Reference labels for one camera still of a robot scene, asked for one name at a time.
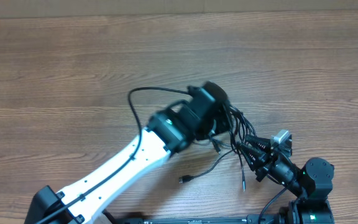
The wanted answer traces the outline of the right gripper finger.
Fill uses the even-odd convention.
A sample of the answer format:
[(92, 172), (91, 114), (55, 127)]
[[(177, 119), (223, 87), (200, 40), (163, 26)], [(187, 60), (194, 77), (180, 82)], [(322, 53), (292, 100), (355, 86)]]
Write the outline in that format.
[(246, 142), (248, 142), (253, 148), (256, 148), (258, 150), (261, 150), (264, 152), (271, 151), (272, 145), (271, 145), (270, 139), (247, 135)]
[(237, 148), (244, 156), (251, 171), (268, 171), (266, 142), (240, 143), (237, 142)]

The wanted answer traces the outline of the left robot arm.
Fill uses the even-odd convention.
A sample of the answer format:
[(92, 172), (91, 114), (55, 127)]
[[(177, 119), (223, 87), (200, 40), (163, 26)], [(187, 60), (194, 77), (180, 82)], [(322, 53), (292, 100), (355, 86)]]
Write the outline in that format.
[(189, 86), (191, 100), (178, 100), (154, 113), (120, 152), (77, 182), (58, 192), (45, 186), (33, 197), (26, 223), (94, 223), (123, 191), (162, 166), (193, 141), (209, 139), (232, 128), (229, 98), (213, 82)]

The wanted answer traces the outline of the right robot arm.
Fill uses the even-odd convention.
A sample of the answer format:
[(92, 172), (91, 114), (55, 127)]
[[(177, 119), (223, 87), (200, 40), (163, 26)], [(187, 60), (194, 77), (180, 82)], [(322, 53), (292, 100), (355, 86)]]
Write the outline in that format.
[[(264, 178), (283, 186), (258, 215), (248, 215), (247, 223), (314, 224), (334, 223), (328, 201), (333, 189), (334, 166), (320, 157), (312, 157), (299, 168), (290, 160), (292, 134), (281, 130), (269, 139), (247, 135), (236, 143), (256, 180)], [(271, 215), (266, 211), (283, 193), (296, 196), (288, 206)]]

